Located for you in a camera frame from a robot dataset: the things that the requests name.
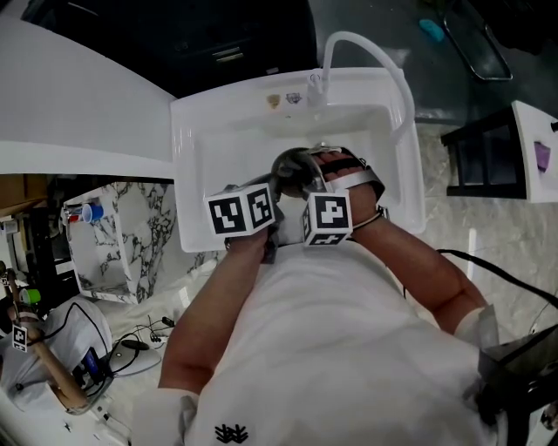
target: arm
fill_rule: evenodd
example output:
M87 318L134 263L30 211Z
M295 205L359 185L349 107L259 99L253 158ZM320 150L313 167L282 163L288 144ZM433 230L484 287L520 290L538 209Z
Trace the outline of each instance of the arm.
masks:
M346 157L340 153L322 154L316 161L323 164ZM325 178L331 181L358 170L362 169L342 169ZM349 194L354 225L376 213L376 194L369 185L353 187ZM455 333L465 316L487 304L477 287L451 261L388 220L380 218L359 228L353 238L390 268L447 333Z
M213 376L252 291L268 231L235 240L168 340L159 387L199 394Z
M60 402L67 409L84 407L87 404L87 395L48 346L44 342L38 342L33 345L33 349L56 383L56 386L51 386L51 388Z

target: faucet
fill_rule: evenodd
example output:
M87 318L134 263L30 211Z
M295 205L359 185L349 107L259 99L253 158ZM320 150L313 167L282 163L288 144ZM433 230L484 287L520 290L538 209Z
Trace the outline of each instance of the faucet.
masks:
M405 118L403 123L401 123L401 125L391 133L391 141L394 145L397 145L403 135L405 135L414 123L415 103L412 98L411 89L405 80L403 72L395 65L393 60L391 60L391 58L379 46L365 37L348 31L338 31L331 34L325 44L323 69L321 70L321 74L319 71L316 71L310 74L308 78L308 104L316 108L323 107L328 104L331 59L333 58L333 49L335 48L335 44L340 40L352 42L367 50L390 73L396 86L399 88L405 107Z

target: tile floor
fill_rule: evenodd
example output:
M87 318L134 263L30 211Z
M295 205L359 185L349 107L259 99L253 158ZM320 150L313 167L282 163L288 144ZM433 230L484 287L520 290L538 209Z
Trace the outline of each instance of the tile floor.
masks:
M558 203L447 197L454 170L439 136L455 127L418 125L425 179L426 230L419 238L437 249L457 249L488 260L520 280L558 290ZM469 262L453 258L496 309L514 338L558 323L558 311L527 291Z

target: person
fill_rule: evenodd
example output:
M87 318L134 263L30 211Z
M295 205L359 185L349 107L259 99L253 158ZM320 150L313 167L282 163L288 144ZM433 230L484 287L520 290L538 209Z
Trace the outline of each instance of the person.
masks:
M350 208L354 225L375 215L371 186L350 189ZM133 444L494 444L466 399L479 350L460 339L487 305L479 290L385 218L352 237L281 247L268 267L265 230L232 241L169 339L159 388L135 401Z
M12 288L12 293L16 296L17 290ZM16 319L16 311L14 302L8 299L2 299L0 304L0 329L5 335L0 340L0 388L23 412L84 407L87 395L71 372L90 348L94 348L99 357L111 351L111 331L104 315L93 303L82 297L74 297L52 310L40 329L34 325L37 323L35 319L21 317L21 322L29 324L28 343L36 342L28 347L27 353L23 353L11 346L9 333ZM70 310L72 304L83 308L99 332L81 310L76 307ZM62 327L66 316L63 330L42 340L44 334L53 333Z

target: sink basin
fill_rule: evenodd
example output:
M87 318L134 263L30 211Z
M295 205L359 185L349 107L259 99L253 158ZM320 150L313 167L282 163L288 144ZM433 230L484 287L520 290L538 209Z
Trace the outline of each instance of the sink basin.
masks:
M174 101L175 187L180 242L187 252L223 249L214 238L203 197L269 172L292 147L321 142L347 147L366 159L386 190L380 200L391 220L411 233L425 227L424 187L416 129L398 144L390 138L402 121L403 103L387 70L331 71L327 105L310 106L313 71L250 79ZM302 239L304 203L282 198L282 238Z

